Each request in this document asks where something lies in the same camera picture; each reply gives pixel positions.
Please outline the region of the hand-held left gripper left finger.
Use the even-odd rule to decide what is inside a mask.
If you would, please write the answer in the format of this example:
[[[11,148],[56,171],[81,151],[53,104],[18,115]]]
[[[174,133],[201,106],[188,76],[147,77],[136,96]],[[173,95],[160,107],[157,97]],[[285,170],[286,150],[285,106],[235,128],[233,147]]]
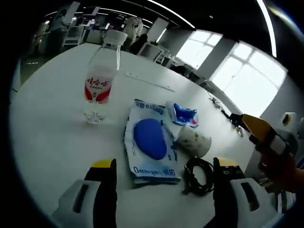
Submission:
[[[117,203],[115,158],[93,163],[59,198],[52,218],[60,228],[115,228]]]

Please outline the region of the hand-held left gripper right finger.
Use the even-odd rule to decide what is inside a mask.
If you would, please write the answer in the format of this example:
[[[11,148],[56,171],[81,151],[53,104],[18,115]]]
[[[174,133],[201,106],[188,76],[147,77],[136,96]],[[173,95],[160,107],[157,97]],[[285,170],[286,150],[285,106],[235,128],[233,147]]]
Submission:
[[[280,220],[275,194],[246,178],[234,160],[215,157],[213,180],[217,228],[270,228]]]

